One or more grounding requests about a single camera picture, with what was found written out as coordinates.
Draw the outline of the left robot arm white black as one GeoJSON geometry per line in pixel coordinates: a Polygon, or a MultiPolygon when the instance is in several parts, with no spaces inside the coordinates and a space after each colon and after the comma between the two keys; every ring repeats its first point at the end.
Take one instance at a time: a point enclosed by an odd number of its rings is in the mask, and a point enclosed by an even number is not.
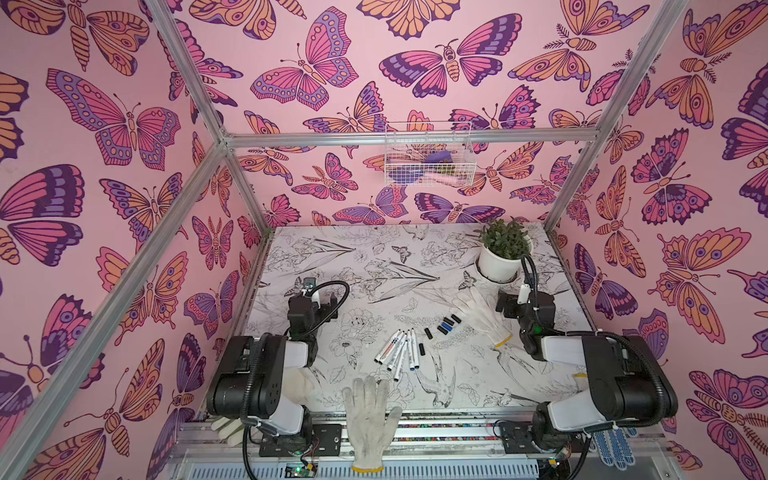
{"type": "Polygon", "coordinates": [[[309,441],[309,411],[287,396],[285,374],[314,364],[318,330],[338,317],[338,306],[335,294],[326,303],[317,293],[299,294],[288,301],[286,334],[232,337],[206,394],[207,411],[280,440],[309,441]]]}

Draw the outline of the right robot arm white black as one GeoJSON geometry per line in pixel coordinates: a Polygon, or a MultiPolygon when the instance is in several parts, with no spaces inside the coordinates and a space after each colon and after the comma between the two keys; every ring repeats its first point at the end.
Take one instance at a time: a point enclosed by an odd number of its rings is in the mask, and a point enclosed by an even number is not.
{"type": "Polygon", "coordinates": [[[537,405],[528,428],[537,449],[559,450],[579,433],[650,427],[677,414],[676,392],[641,336],[559,331],[549,294],[522,302],[500,291],[495,311],[518,321],[519,338],[533,360],[580,367],[586,374],[585,390],[537,405]]]}

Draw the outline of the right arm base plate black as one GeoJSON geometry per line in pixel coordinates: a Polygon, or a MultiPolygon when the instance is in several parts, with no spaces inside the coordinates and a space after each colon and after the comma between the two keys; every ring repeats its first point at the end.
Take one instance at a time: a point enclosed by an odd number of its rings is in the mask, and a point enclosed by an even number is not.
{"type": "Polygon", "coordinates": [[[506,454],[543,454],[534,442],[531,422],[500,420],[494,427],[506,454]]]}

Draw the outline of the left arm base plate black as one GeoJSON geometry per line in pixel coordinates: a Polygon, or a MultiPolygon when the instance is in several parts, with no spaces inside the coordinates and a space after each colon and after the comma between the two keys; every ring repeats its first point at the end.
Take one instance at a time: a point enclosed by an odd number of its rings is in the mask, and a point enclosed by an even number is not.
{"type": "Polygon", "coordinates": [[[312,425],[309,430],[303,427],[295,435],[265,434],[259,442],[259,456],[337,457],[341,451],[342,433],[341,424],[317,424],[312,425]]]}

